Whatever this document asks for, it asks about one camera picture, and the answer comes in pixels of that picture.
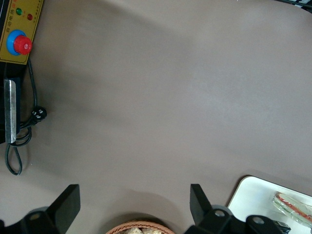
emergency stop button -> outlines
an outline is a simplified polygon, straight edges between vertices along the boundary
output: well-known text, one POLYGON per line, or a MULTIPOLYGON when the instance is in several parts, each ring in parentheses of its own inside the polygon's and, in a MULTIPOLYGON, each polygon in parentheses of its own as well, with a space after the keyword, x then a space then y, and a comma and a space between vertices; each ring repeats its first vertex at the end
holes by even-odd
POLYGON ((6 48, 12 55, 27 55, 33 44, 22 30, 12 31, 6 41, 6 48))
POLYGON ((28 37, 19 35, 15 38, 13 44, 14 50, 22 55, 27 55, 30 53, 33 44, 28 37))

blue button base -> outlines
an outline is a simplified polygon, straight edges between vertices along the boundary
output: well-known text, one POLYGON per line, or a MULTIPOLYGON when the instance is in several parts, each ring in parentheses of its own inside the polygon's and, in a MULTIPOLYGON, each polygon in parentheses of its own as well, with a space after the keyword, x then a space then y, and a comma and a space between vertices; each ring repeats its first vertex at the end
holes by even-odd
POLYGON ((20 53, 18 53, 14 50, 14 41, 20 35, 26 36, 26 34, 23 31, 14 30, 9 34, 8 39, 6 40, 6 48, 8 49, 10 54, 12 54, 12 55, 16 55, 16 56, 20 55, 20 53))

basket rim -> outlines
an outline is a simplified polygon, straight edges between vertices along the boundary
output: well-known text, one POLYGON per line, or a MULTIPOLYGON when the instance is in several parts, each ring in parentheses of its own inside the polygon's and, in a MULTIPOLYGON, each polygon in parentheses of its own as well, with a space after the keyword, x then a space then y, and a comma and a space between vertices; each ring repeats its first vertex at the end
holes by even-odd
POLYGON ((125 231, 130 228, 151 228, 151 229, 156 229, 156 230, 161 231, 162 234, 175 234, 169 228, 166 228, 165 226, 161 224, 148 221, 148 220, 132 220, 132 221, 125 222, 112 228, 106 234, 117 234, 119 232, 125 231))

white tray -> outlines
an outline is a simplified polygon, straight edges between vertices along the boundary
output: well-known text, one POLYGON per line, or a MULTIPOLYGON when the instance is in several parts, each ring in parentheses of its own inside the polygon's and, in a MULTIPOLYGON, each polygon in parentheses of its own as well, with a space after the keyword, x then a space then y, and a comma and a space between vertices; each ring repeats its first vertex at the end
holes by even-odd
POLYGON ((311 196, 257 177, 248 176, 241 180, 228 207, 241 221, 246 221, 246 217, 250 215, 263 215, 288 224, 292 229, 290 234, 310 234, 310 228, 298 224, 274 207, 272 198, 276 192, 284 193, 302 203, 312 205, 311 196))

black cable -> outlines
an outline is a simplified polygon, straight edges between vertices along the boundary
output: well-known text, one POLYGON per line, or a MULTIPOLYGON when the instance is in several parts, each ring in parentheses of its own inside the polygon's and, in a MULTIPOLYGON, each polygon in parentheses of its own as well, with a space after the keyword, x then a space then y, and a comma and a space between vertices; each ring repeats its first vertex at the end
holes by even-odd
POLYGON ((27 121, 22 122, 20 124, 20 129, 21 130, 22 129, 27 129, 27 133, 24 136, 22 136, 22 137, 18 137, 14 143, 8 143, 8 145, 6 147, 6 150, 5 150, 5 157, 4 157, 5 158, 5 165, 6 165, 6 167, 9 169, 9 171, 12 174, 14 174, 16 176, 20 175, 22 170, 23 170, 22 161, 21 161, 20 154, 19 154, 19 151, 18 151, 17 148, 21 147, 21 146, 24 146, 24 145, 26 145, 27 143, 30 142, 31 137, 32 137, 31 126, 37 124, 40 121, 42 121, 46 117, 46 115, 47 115, 47 112, 46 112, 46 110, 43 107, 37 106, 37 89, 36 89, 36 85, 35 85, 33 67, 32 67, 30 59, 28 59, 27 64, 28 64, 28 70, 29 70, 31 86, 32 86, 32 90, 33 90, 33 105, 34 105, 34 108, 33 108, 32 114, 29 117, 29 119, 27 121), (18 172, 16 172, 12 168, 12 166, 10 165, 10 162, 9 162, 9 153, 10 153, 10 148, 11 147, 14 149, 15 154, 16 154, 16 158, 17 158, 17 160, 19 162, 19 170, 18 170, 18 172))

